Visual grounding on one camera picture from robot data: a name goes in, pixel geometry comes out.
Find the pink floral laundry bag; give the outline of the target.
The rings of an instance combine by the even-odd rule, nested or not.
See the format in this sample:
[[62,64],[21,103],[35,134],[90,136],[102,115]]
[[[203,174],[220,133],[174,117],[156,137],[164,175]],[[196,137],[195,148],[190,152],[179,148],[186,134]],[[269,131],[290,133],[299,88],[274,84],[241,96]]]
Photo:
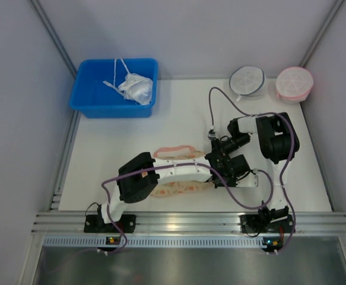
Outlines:
[[[156,150],[153,154],[154,158],[158,159],[173,159],[173,160],[187,160],[197,159],[204,157],[205,153],[201,150],[195,149],[191,145],[180,145],[177,147],[162,147]],[[183,194],[194,194],[212,188],[211,182],[197,182],[197,181],[182,181],[182,182],[169,182],[162,185],[157,185],[150,193],[152,197],[168,198]]]

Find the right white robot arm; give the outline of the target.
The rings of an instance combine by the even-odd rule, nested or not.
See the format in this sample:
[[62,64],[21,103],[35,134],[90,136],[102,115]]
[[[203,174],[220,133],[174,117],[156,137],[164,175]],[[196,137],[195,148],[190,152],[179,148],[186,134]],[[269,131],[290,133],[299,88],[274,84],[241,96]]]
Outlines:
[[217,137],[213,129],[208,133],[211,152],[205,158],[213,168],[211,172],[214,186],[239,187],[240,181],[253,172],[244,155],[230,155],[250,143],[252,134],[257,134],[259,149],[269,161],[266,175],[273,182],[273,191],[264,203],[276,210],[288,206],[284,172],[300,148],[288,114],[267,113],[257,117],[235,118],[230,121],[227,130],[230,135],[221,138]]

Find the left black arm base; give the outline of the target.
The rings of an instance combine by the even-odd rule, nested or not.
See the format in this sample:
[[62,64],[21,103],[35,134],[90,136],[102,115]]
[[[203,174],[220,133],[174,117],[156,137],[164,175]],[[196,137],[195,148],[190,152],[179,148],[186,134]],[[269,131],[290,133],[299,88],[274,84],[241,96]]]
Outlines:
[[90,214],[85,217],[84,233],[133,233],[136,225],[136,215],[124,214],[119,221],[116,222],[117,229],[111,222],[104,223],[101,212],[98,214]]

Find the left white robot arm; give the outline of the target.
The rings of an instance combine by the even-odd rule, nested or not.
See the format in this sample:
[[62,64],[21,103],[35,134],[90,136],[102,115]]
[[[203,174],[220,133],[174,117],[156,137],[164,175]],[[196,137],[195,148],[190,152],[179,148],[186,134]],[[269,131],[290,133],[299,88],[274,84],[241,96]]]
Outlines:
[[158,186],[172,182],[212,182],[214,186],[235,187],[239,178],[250,173],[243,155],[222,154],[189,159],[160,159],[143,152],[124,164],[118,176],[102,183],[107,201],[98,208],[104,224],[120,220],[129,204],[147,199]]

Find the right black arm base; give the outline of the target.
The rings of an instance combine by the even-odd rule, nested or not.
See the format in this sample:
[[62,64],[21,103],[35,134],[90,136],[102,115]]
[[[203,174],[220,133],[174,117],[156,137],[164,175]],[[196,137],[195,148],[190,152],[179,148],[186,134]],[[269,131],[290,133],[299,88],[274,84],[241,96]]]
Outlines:
[[294,226],[291,215],[282,219],[273,220],[266,224],[261,221],[261,218],[257,214],[244,214],[240,216],[240,224],[242,233],[252,237],[263,233],[290,233]]

